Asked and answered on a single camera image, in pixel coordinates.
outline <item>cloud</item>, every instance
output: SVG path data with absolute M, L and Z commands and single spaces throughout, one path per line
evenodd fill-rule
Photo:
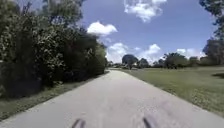
M 135 47 L 134 49 L 135 49 L 135 51 L 141 50 L 141 48 L 139 48 L 139 47 Z
M 138 58 L 145 58 L 150 64 L 161 58 L 161 48 L 157 44 L 150 45 L 145 51 L 139 53 Z
M 128 46 L 123 43 L 115 43 L 108 47 L 107 49 L 107 59 L 113 61 L 114 63 L 120 63 L 122 57 L 127 54 Z
M 149 22 L 152 17 L 162 14 L 160 5 L 166 2 L 167 0 L 124 0 L 124 12 L 136 15 L 143 22 Z
M 190 58 L 192 56 L 197 56 L 197 57 L 203 57 L 205 54 L 199 50 L 196 50 L 194 48 L 189 48 L 189 49 L 177 49 L 177 53 L 180 53 L 181 55 L 186 56 L 187 58 Z
M 115 26 L 111 24 L 103 25 L 99 21 L 97 21 L 90 24 L 90 26 L 87 29 L 87 32 L 99 36 L 107 36 L 110 35 L 111 33 L 117 32 L 117 29 L 115 28 Z

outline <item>lawn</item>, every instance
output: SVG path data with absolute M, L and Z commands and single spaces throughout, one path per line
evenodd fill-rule
M 21 98 L 21 99 L 0 99 L 0 121 L 8 118 L 11 115 L 25 111 L 37 104 L 45 102 L 49 99 L 52 99 L 60 94 L 63 94 L 67 91 L 70 91 L 80 85 L 88 82 L 90 80 L 71 83 L 71 84 L 62 84 L 58 85 L 55 88 L 42 91 L 31 97 Z
M 224 67 L 122 71 L 224 117 Z

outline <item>green tree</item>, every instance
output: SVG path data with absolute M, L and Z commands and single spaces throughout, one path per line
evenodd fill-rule
M 113 61 L 109 61 L 108 63 L 107 63 L 107 67 L 112 67 L 114 65 L 114 62 Z
M 203 52 L 214 62 L 214 64 L 224 64 L 223 40 L 208 40 Z
M 148 68 L 148 67 L 149 67 L 149 63 L 148 63 L 148 61 L 147 61 L 145 58 L 142 58 L 142 59 L 139 61 L 139 67 L 140 67 L 140 68 Z
M 3 1 L 0 6 L 6 11 L 14 4 L 17 8 L 16 3 L 9 4 L 13 1 Z M 0 55 L 8 95 L 26 96 L 62 81 L 83 80 L 104 72 L 105 46 L 98 37 L 76 26 L 81 5 L 77 0 L 49 0 L 38 12 L 29 9 L 30 3 L 22 11 L 0 12 L 7 19 L 0 19 L 4 23 L 0 26 Z
M 188 60 L 185 56 L 179 53 L 169 53 L 164 55 L 165 62 L 164 65 L 167 68 L 183 68 L 188 65 Z
M 154 68 L 163 68 L 165 65 L 165 61 L 163 59 L 159 59 L 158 61 L 153 62 Z
M 210 12 L 216 19 L 214 25 L 218 29 L 215 31 L 215 36 L 218 40 L 224 39 L 224 1 L 223 0 L 199 0 L 202 7 Z
M 198 57 L 190 57 L 190 59 L 189 59 L 189 66 L 191 66 L 191 67 L 196 67 L 196 66 L 198 66 L 198 64 L 199 64 L 199 60 L 198 60 Z
M 138 59 L 131 54 L 124 55 L 122 58 L 122 63 L 128 65 L 129 69 L 132 69 L 134 63 L 137 63 Z
M 213 61 L 211 61 L 210 58 L 207 57 L 207 56 L 206 57 L 201 57 L 200 61 L 199 61 L 199 64 L 201 66 L 212 66 L 212 65 L 214 65 Z

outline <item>paved path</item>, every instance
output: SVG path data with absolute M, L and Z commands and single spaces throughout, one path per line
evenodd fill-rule
M 0 128 L 224 128 L 224 119 L 111 71 L 4 120 Z

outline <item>bush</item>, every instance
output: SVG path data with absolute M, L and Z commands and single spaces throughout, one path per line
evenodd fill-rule
M 54 4 L 64 7 L 68 3 Z M 53 19 L 49 19 L 49 15 L 42 14 L 44 11 L 40 14 L 29 11 L 30 6 L 27 4 L 21 12 L 9 17 L 7 25 L 1 26 L 1 80 L 8 96 L 29 96 L 61 82 L 104 73 L 105 47 L 97 42 L 96 36 L 74 25 L 70 18 L 77 21 L 79 13 L 78 17 L 69 17 L 73 13 L 57 14 L 56 8 L 51 10 L 55 11 L 51 12 Z

